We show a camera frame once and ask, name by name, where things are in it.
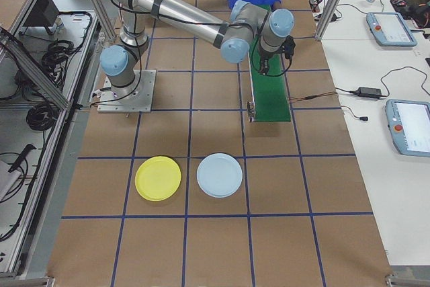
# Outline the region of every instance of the metal mounting plate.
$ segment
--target metal mounting plate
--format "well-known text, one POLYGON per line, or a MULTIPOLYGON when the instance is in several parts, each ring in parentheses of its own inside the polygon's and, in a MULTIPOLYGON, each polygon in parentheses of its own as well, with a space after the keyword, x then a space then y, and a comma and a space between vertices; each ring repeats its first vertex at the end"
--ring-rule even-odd
MULTIPOLYGON (((134 70, 134 74, 139 78, 139 70, 134 70)), ((153 94, 155 85, 155 76, 157 72, 155 70, 142 70, 142 78, 140 85, 135 91, 135 95, 130 95, 127 98, 119 101, 107 102, 105 104, 99 104, 97 111, 104 114, 120 114, 130 112, 151 112, 153 104, 153 94)), ((106 78, 104 87, 110 87, 110 81, 106 78)), ((115 100, 116 97, 113 92, 103 92, 100 101, 115 100)))

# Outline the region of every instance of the white plate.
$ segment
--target white plate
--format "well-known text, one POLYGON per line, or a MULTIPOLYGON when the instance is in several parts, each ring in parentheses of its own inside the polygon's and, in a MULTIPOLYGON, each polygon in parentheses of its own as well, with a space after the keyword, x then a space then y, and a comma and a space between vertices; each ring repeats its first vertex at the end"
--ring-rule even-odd
POLYGON ((217 153, 207 156, 197 168, 197 182, 207 195, 225 198, 242 184, 242 169, 233 157, 217 153))

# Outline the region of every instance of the grid floor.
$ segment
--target grid floor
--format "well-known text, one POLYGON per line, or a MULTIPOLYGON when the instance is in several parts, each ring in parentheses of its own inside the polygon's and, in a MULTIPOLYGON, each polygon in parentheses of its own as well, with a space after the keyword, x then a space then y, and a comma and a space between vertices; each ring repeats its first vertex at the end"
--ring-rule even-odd
MULTIPOLYGON (((226 0, 185 0, 226 19, 226 0)), ((334 91, 307 0, 296 18, 288 93, 334 91)), ((91 111, 48 274, 61 286, 385 286, 390 273, 336 96, 291 105, 292 122, 248 123, 247 63, 151 23, 146 68, 157 69, 153 112, 91 111), (244 181, 211 198, 196 169, 235 157, 244 181), (134 174, 148 158, 178 162, 182 182, 143 200, 134 174)))

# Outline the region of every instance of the robotic arm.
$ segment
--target robotic arm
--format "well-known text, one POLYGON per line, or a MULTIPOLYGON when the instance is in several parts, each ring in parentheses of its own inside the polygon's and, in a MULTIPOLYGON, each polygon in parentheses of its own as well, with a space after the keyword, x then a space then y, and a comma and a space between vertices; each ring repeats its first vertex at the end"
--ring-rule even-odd
MULTIPOLYGON (((121 41, 128 52, 134 52, 134 58, 137 57, 136 48, 143 48, 145 51, 148 46, 148 37, 144 33, 146 15, 142 13, 149 13, 155 19, 210 42, 221 50, 223 58, 230 63, 244 60, 250 44, 257 37, 261 74, 267 74, 268 60, 284 50, 284 43, 294 26, 294 17, 287 9, 278 9, 272 13, 244 1, 236 2, 231 22, 224 22, 182 0, 118 1, 126 7, 124 25, 120 32, 121 41)), ((119 72, 114 71, 114 75, 115 78, 112 79, 116 79, 118 84, 121 80, 117 77, 119 72)))

